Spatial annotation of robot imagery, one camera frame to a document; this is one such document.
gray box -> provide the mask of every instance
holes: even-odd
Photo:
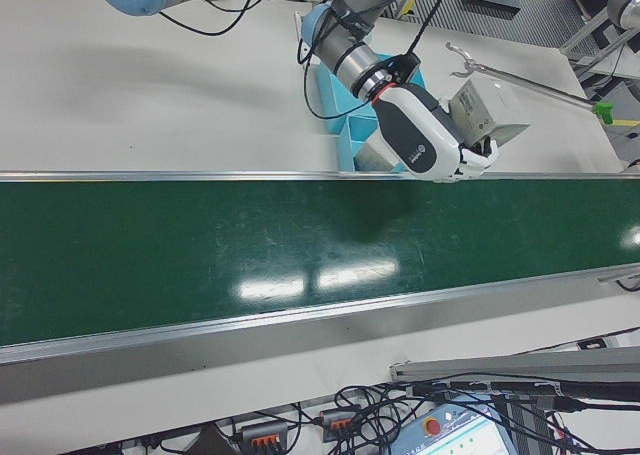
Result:
[[[531,125],[509,84],[490,78],[467,80],[449,102],[449,111],[468,147],[486,137],[504,145]]]

control panel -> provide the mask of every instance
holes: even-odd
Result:
[[[475,404],[473,408],[500,419],[491,407]],[[454,402],[469,402],[459,397]],[[486,417],[452,403],[441,405],[407,425],[391,446],[392,455],[517,455],[506,430]]]

metal frame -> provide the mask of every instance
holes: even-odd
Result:
[[[605,348],[577,352],[545,352],[506,357],[436,362],[407,362],[390,368],[393,380],[416,382],[456,376],[456,381],[522,381],[509,375],[569,379],[572,381],[640,382],[640,347]],[[508,374],[505,376],[481,375]]]
[[[516,173],[489,172],[475,180],[640,180],[633,173]],[[410,180],[407,172],[206,172],[206,171],[11,171],[0,170],[2,182],[179,182],[179,181],[323,181],[323,180]]]
[[[0,367],[17,362],[28,362],[52,357],[158,344],[201,335],[264,327],[268,325],[343,317],[387,308],[406,308],[425,305],[428,303],[455,300],[474,295],[490,294],[505,287],[522,285],[536,281],[584,277],[606,277],[610,279],[617,279],[633,275],[638,273],[638,271],[640,271],[640,263],[635,263],[617,267],[508,280],[484,285],[473,285],[431,292],[379,297],[357,302],[345,302],[317,307],[292,309],[284,312],[11,345],[0,348]]]
[[[599,50],[592,57],[580,57],[580,56],[572,56],[571,51],[586,37],[591,35],[595,30],[600,27],[603,23],[609,20],[609,14],[607,9],[602,9],[596,16],[594,16],[591,20],[589,20],[584,27],[582,27],[578,32],[571,37],[564,45],[560,47],[560,53],[566,55],[569,60],[572,60],[576,65],[580,65],[579,68],[576,68],[576,77],[581,77],[593,67],[595,67],[602,60],[607,58],[613,52],[615,52],[618,48],[625,45],[629,40],[640,33],[640,29],[638,30],[627,30],[623,34],[619,35],[615,40],[613,40],[608,46]]]

hook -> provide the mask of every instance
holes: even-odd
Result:
[[[467,78],[477,70],[478,62],[473,59],[469,52],[463,50],[460,47],[457,47],[456,45],[453,45],[451,42],[447,42],[445,46],[447,47],[447,50],[457,53],[464,59],[464,68],[466,68],[467,70],[466,72],[453,72],[451,73],[451,75],[458,78]]]

monitor screen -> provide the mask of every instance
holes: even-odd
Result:
[[[509,455],[495,423],[476,418],[416,455]]]

